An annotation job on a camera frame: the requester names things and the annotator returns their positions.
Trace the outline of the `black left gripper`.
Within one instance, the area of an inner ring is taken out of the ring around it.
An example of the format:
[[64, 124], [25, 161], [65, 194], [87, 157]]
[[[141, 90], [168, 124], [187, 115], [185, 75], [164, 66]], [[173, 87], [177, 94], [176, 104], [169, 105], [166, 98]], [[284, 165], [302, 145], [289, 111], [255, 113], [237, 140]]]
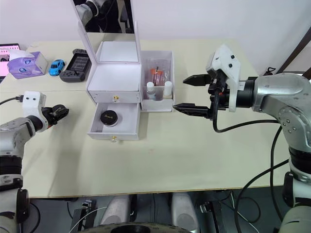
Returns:
[[69, 109], [62, 104], [55, 105], [54, 107], [43, 107], [41, 110], [49, 127], [56, 125], [58, 121], [65, 118], [69, 113]]

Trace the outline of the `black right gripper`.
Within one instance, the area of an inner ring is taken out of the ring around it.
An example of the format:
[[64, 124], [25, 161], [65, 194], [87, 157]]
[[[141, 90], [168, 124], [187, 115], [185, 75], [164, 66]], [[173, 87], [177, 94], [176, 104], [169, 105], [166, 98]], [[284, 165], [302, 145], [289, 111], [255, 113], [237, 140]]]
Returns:
[[[218, 110], [225, 110], [226, 80], [226, 74], [222, 70], [217, 70], [215, 77], [212, 79], [208, 74], [196, 74], [184, 79], [183, 83], [191, 86], [206, 86], [209, 84], [208, 93], [211, 94], [212, 120], [217, 120]], [[206, 106], [196, 106], [194, 103], [180, 103], [173, 105], [173, 109], [188, 116], [210, 119], [210, 109]]]

